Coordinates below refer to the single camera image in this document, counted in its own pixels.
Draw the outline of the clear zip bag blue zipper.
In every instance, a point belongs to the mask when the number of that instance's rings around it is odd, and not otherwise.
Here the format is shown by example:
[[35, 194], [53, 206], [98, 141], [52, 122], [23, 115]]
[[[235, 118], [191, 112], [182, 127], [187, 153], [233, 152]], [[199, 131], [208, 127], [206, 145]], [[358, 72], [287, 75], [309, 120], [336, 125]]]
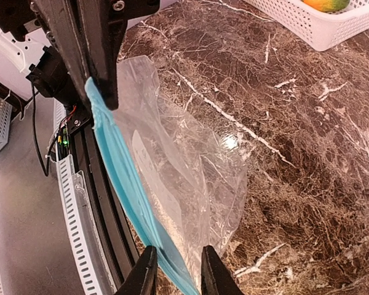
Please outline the clear zip bag blue zipper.
[[94, 134], [119, 201], [159, 267], [184, 294], [201, 291], [205, 246], [223, 254], [247, 195], [239, 153], [160, 92], [146, 56], [117, 65], [119, 107], [106, 107], [93, 79], [85, 83]]

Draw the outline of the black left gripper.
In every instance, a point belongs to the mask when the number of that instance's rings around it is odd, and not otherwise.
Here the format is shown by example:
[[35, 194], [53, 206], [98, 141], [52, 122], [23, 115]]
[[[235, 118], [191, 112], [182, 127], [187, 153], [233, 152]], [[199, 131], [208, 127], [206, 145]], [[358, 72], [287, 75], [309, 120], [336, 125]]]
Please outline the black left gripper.
[[127, 21], [156, 13], [159, 1], [0, 1], [0, 29], [18, 42], [43, 22], [78, 94], [91, 112], [85, 84], [93, 78], [105, 106], [118, 108], [116, 61]]

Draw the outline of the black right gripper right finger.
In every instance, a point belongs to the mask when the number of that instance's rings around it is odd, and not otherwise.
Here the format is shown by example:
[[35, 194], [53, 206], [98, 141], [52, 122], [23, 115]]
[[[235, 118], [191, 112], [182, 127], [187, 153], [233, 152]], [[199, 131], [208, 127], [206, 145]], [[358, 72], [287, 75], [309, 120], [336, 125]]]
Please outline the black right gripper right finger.
[[201, 292], [208, 295], [243, 295], [213, 246], [202, 250]]

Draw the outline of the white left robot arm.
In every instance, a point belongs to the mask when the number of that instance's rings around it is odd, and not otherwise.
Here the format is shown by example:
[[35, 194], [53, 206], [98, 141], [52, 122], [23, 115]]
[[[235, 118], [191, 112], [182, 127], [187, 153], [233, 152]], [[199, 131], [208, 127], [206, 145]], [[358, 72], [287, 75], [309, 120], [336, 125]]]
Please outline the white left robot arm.
[[91, 80], [115, 110], [116, 60], [128, 22], [159, 8], [159, 1], [0, 1], [0, 54], [45, 97], [90, 109]]

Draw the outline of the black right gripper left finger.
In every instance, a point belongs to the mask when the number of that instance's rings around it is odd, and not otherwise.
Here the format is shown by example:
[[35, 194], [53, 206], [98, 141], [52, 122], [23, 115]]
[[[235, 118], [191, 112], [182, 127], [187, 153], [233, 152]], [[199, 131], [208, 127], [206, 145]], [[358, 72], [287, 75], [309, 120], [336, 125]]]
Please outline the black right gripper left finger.
[[157, 250], [147, 246], [115, 295], [155, 295], [157, 268]]

